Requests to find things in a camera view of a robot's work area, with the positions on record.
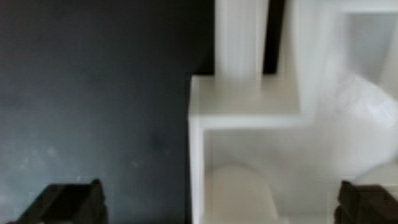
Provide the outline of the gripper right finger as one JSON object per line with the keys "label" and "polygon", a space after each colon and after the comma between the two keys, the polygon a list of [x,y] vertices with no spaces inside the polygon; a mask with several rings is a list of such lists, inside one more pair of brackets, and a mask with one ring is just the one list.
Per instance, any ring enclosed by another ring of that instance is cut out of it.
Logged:
{"label": "gripper right finger", "polygon": [[380,185],[341,182],[334,224],[398,224],[398,199]]}

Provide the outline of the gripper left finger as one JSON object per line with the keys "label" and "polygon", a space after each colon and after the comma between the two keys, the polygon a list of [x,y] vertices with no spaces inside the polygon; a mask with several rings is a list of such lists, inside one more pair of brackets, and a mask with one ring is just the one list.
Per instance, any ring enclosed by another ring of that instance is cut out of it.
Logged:
{"label": "gripper left finger", "polygon": [[106,197],[97,179],[49,184],[12,224],[106,224]]}

